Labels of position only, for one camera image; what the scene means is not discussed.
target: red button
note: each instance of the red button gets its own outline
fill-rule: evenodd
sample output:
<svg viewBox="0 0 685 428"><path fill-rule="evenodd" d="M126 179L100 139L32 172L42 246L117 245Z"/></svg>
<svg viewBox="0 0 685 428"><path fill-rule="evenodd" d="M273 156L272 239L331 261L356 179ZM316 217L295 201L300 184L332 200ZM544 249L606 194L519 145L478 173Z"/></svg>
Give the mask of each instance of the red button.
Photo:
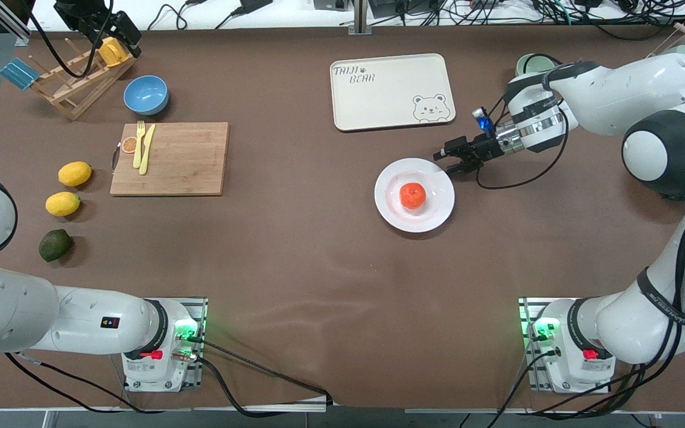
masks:
<svg viewBox="0 0 685 428"><path fill-rule="evenodd" d="M586 358L587 360L596 360L596 358L599 358L599 353L595 350L583 350L583 358Z"/></svg>
<svg viewBox="0 0 685 428"><path fill-rule="evenodd" d="M142 357L150 357L153 360L163 360L163 351L161 350L154 350L152 352L143 352L139 353Z"/></svg>

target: white plate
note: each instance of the white plate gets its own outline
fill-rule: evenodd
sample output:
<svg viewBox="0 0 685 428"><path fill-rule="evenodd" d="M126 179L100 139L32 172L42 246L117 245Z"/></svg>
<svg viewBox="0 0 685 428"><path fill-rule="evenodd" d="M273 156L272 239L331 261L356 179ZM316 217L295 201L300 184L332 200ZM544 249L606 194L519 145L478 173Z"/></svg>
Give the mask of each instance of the white plate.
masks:
<svg viewBox="0 0 685 428"><path fill-rule="evenodd" d="M341 131L446 124L456 117L445 60L437 53L345 59L329 66Z"/></svg>
<svg viewBox="0 0 685 428"><path fill-rule="evenodd" d="M427 201L418 209L400 204L400 188L418 182ZM375 184L375 203L382 217L403 231L419 233L442 225L454 209L454 184L448 174L429 160L406 158L382 170Z"/></svg>

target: white tray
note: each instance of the white tray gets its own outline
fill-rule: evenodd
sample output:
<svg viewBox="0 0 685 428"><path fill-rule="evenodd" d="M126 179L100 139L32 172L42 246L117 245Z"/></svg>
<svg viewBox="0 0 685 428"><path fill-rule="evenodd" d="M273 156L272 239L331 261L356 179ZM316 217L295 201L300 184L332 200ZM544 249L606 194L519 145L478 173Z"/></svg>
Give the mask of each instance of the white tray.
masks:
<svg viewBox="0 0 685 428"><path fill-rule="evenodd" d="M329 66L341 131L450 122L456 117L445 60L437 53L346 59Z"/></svg>

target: bear face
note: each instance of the bear face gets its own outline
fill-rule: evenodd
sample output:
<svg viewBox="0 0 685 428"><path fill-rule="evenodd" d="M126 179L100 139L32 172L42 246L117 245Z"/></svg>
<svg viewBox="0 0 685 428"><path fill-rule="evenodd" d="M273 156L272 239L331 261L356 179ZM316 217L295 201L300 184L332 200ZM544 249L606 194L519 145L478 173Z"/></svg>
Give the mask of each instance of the bear face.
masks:
<svg viewBox="0 0 685 428"><path fill-rule="evenodd" d="M414 117L419 122L445 122L451 116L451 111L445 104L445 95L437 94L427 98L417 95L414 97Z"/></svg>

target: white table surface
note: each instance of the white table surface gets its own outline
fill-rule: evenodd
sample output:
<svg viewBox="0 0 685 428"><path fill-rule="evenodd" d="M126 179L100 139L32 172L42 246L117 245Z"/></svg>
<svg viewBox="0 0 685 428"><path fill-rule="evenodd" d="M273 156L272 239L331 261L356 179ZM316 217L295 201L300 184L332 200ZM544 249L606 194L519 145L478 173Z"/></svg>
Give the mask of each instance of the white table surface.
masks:
<svg viewBox="0 0 685 428"><path fill-rule="evenodd" d="M125 11L134 21L140 30L146 30L155 14L158 13L161 5L169 3L174 8L179 9L184 0L116 0L114 11ZM573 0L562 0L568 7L574 8ZM221 22L231 11L240 6L239 0L206 0L200 5L193 5L183 11L183 17L188 22L190 30L212 29ZM470 11L469 2L458 0L457 8L459 13L465 14ZM590 11L593 17L618 18L624 17L625 13L620 10L613 0L604 0L598 8ZM685 14L685 5L677 8L676 14ZM62 22L57 12L54 10L54 0L36 0L33 7L33 14L46 32L67 32L68 27ZM407 17L407 25L419 25L427 15L417 17ZM449 13L441 12L441 25L453 25L454 22L448 19ZM540 21L541 14L533 9L531 0L506 0L493 8L491 18L502 18L499 21L490 21L493 24L525 22L512 18L522 17L526 19ZM257 11L233 17L222 29L233 28L270 28L270 27L337 27L340 23L353 20L353 5L348 11L317 11L313 9L313 0L274 0L274 3L267 5ZM378 20L373 18L372 10L369 8L369 19L371 24ZM379 24L403 25L399 18L392 19ZM167 9L161 14L160 19L152 27L152 30L176 30L176 15Z"/></svg>

